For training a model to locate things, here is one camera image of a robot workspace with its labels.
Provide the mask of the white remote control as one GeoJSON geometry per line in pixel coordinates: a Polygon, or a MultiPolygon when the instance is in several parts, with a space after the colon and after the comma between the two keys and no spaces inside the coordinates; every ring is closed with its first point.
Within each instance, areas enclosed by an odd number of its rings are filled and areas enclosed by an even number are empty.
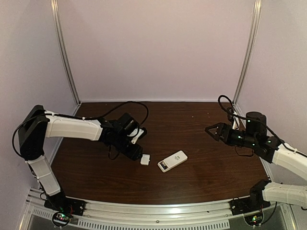
{"type": "Polygon", "coordinates": [[[182,164],[183,162],[185,162],[188,159],[188,156],[182,151],[177,151],[175,153],[173,153],[172,155],[168,156],[167,158],[163,159],[162,161],[158,162],[158,167],[160,168],[160,170],[165,173],[175,167],[177,167],[178,165],[182,164]],[[161,162],[164,162],[166,166],[168,166],[168,168],[166,170],[163,169],[163,167],[160,165],[161,162]]]}

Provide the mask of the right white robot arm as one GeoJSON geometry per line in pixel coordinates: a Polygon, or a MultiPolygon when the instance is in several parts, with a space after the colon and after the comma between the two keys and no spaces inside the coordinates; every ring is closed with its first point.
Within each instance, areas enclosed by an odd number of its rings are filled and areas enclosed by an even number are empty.
{"type": "MultiPolygon", "coordinates": [[[[205,128],[216,141],[228,146],[251,149],[255,155],[268,163],[283,167],[299,177],[307,178],[307,156],[274,135],[268,136],[266,116],[260,112],[246,113],[245,130],[233,129],[226,123],[205,128]]],[[[279,184],[262,180],[250,189],[250,203],[260,207],[264,202],[282,202],[307,208],[307,187],[279,184]]]]}

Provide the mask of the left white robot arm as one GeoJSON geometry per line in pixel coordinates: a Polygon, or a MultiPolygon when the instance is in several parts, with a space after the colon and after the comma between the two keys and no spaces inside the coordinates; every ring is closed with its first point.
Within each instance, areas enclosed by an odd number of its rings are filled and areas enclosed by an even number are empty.
{"type": "Polygon", "coordinates": [[[137,141],[147,134],[147,130],[128,113],[117,120],[75,117],[47,111],[36,105],[25,120],[16,128],[13,137],[18,137],[19,147],[15,153],[23,158],[48,197],[62,196],[64,193],[55,177],[43,150],[46,138],[76,138],[102,142],[108,147],[135,161],[142,156],[143,148],[137,141]]]}

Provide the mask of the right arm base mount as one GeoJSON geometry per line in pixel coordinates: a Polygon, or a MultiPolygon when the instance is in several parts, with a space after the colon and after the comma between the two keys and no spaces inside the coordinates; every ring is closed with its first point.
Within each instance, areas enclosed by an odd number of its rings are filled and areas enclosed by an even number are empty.
{"type": "Polygon", "coordinates": [[[265,201],[262,191],[265,186],[270,183],[269,180],[260,180],[249,191],[249,196],[245,198],[235,197],[230,202],[232,215],[247,214],[244,221],[252,227],[258,227],[264,222],[263,209],[271,205],[269,201],[265,201]]]}

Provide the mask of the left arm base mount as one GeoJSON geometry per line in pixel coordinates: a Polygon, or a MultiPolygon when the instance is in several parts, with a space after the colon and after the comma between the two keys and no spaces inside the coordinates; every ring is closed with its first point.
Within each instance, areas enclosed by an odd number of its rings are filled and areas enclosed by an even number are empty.
{"type": "Polygon", "coordinates": [[[84,200],[69,198],[61,190],[55,195],[49,195],[44,186],[41,185],[46,197],[44,207],[49,208],[55,213],[51,217],[51,221],[56,228],[62,229],[71,222],[74,216],[82,216],[85,210],[86,202],[84,200]]]}

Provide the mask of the white battery cover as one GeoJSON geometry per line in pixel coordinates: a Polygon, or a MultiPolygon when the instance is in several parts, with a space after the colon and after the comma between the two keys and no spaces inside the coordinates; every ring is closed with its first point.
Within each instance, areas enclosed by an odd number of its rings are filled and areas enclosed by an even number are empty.
{"type": "Polygon", "coordinates": [[[143,154],[140,159],[140,164],[144,166],[148,166],[150,163],[151,156],[149,154],[143,154]]]}

